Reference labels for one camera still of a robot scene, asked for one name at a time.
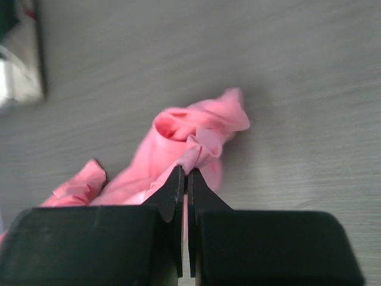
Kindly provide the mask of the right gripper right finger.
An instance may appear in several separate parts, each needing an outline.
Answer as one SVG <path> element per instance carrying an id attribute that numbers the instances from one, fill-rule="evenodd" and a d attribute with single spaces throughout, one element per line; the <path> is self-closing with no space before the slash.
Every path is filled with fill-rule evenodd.
<path id="1" fill-rule="evenodd" d="M 235 210 L 201 172 L 188 176 L 190 275 L 197 285 L 364 285 L 328 212 Z"/>

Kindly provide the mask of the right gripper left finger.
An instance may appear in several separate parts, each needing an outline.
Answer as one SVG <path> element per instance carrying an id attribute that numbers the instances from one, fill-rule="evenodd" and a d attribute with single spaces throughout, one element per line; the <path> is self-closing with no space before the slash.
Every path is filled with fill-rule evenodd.
<path id="1" fill-rule="evenodd" d="M 141 205 L 21 212 L 1 244 L 2 285 L 177 285 L 185 172 Z"/>

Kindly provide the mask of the pink t shirt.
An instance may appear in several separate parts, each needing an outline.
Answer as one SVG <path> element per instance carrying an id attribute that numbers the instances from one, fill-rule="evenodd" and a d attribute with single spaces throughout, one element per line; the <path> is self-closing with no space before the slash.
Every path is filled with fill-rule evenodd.
<path id="1" fill-rule="evenodd" d="M 129 166 L 110 182 L 96 160 L 53 190 L 41 207 L 139 205 L 164 185 L 175 166 L 198 168 L 216 191 L 223 177 L 224 144 L 249 129 L 239 88 L 211 100 L 159 113 Z"/>

